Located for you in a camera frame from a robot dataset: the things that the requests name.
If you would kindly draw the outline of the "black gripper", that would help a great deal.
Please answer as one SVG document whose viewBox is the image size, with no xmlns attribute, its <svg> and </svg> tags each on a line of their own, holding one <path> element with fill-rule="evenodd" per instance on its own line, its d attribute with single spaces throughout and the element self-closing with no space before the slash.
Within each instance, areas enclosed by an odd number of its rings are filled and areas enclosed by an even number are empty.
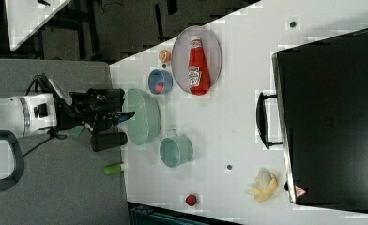
<svg viewBox="0 0 368 225">
<path fill-rule="evenodd" d="M 60 98 L 56 101 L 57 127 L 60 130 L 87 126 L 89 131 L 100 133 L 131 119 L 135 112 L 122 112 L 123 89 L 94 89 L 85 93 L 70 92 L 71 103 Z"/>
</svg>

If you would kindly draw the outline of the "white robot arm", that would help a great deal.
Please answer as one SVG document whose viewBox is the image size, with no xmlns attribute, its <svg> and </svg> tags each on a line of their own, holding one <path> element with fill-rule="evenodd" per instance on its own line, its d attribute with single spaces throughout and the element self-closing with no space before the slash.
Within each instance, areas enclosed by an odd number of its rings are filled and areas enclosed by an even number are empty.
<svg viewBox="0 0 368 225">
<path fill-rule="evenodd" d="M 84 126 L 97 134 L 135 115 L 123 110 L 124 95 L 121 89 L 90 89 L 72 92 L 70 99 L 56 93 L 0 98 L 0 131 L 20 139 Z"/>
</svg>

